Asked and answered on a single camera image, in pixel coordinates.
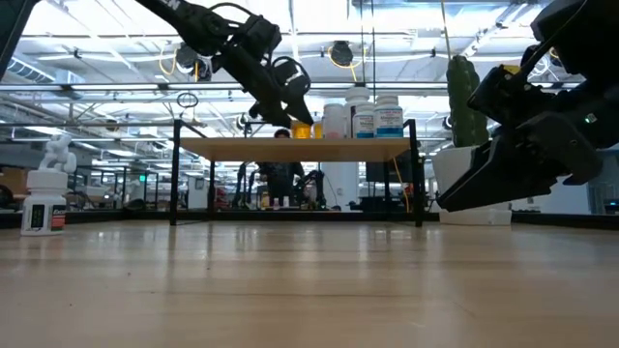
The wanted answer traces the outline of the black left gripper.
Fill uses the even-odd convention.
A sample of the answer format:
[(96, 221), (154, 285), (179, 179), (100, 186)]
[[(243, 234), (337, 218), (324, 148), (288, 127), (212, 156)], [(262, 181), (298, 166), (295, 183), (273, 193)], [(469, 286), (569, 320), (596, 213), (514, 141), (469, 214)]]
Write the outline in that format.
[(264, 54), (255, 57), (240, 44), (228, 43), (212, 57), (212, 64), (213, 72), (225, 70), (256, 99), (249, 110), (253, 119), (260, 116), (267, 124), (289, 129), (291, 116), (313, 125), (304, 98), (310, 76), (298, 61), (288, 56), (275, 60)]

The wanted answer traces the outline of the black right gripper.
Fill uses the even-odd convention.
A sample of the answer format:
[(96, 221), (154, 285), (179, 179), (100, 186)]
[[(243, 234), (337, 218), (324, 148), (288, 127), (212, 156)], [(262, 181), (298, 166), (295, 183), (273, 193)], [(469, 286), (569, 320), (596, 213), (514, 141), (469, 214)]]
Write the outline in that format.
[(585, 184), (603, 169), (598, 151), (618, 143), (617, 83), (584, 82), (555, 96), (495, 67), (467, 105), (502, 126), (524, 122), (517, 131), (525, 142), (494, 139), (471, 150), (465, 172), (437, 199), (448, 212), (548, 195), (559, 177)]

